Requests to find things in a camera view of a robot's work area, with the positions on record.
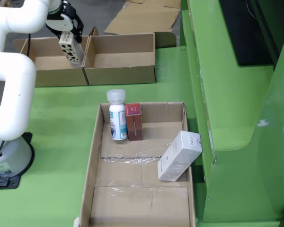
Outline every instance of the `gray floor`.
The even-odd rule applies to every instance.
[[[21,7],[24,0],[13,0],[14,7]],[[72,6],[77,10],[77,14],[84,24],[83,35],[88,35],[91,29],[96,26],[101,35],[109,25],[111,20],[117,15],[124,5],[124,0],[69,0]],[[180,35],[180,17],[173,26],[173,33],[177,36],[179,42]],[[54,36],[46,27],[32,34],[32,38]],[[17,52],[14,47],[15,39],[27,38],[27,34],[10,33],[7,36],[4,51]],[[0,82],[0,100],[3,94],[4,83]]]

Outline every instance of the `white box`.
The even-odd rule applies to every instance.
[[[81,68],[84,51],[72,32],[62,32],[59,45],[73,68]]]
[[[159,179],[175,182],[201,153],[200,134],[181,131],[158,162]]]

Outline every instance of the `open cardboard box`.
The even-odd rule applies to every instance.
[[[155,83],[155,34],[90,36],[83,68],[90,85]]]
[[[27,53],[28,40],[15,40]],[[170,32],[99,36],[96,27],[82,37],[82,69],[74,69],[56,37],[33,38],[29,57],[36,65],[36,87],[155,83],[155,48],[176,46]]]
[[[191,167],[176,181],[158,179],[157,162],[180,130],[184,103],[141,103],[142,141],[111,139],[109,104],[100,104],[79,226],[196,226]]]
[[[97,35],[94,27],[90,34],[82,36],[81,46],[85,50],[90,35]],[[16,49],[26,55],[28,39],[14,41]],[[88,81],[82,68],[74,69],[66,59],[57,37],[31,39],[29,58],[37,69],[36,87],[86,86]]]

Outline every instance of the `label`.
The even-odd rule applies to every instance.
[[[13,172],[7,162],[3,162],[0,164],[0,176],[1,177],[9,177]]]
[[[126,116],[125,111],[119,112],[119,125],[120,125],[120,138],[127,138],[127,126],[126,126]]]
[[[109,112],[110,129],[114,140],[124,140],[127,138],[127,126],[125,111]]]

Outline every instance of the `sticker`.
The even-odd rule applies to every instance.
[[[1,163],[0,164],[0,176],[8,177],[11,174],[13,174],[13,172],[11,171],[9,164],[7,162]]]

